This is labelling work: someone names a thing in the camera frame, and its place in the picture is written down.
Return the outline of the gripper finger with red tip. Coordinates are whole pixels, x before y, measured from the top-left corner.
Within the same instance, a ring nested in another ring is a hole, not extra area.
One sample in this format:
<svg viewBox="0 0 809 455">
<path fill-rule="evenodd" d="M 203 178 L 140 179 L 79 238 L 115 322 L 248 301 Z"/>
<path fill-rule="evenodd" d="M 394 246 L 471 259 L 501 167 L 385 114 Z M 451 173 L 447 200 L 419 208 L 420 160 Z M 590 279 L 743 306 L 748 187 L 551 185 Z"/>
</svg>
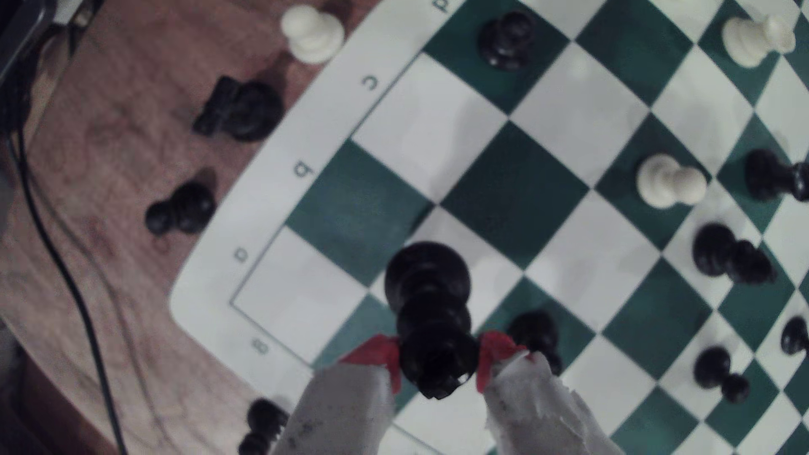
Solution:
<svg viewBox="0 0 809 455">
<path fill-rule="evenodd" d="M 315 373 L 272 453 L 376 454 L 400 389 L 398 337 L 370 337 Z"/>
<path fill-rule="evenodd" d="M 479 341 L 477 391 L 499 454 L 622 454 L 544 354 L 500 331 Z"/>
</svg>

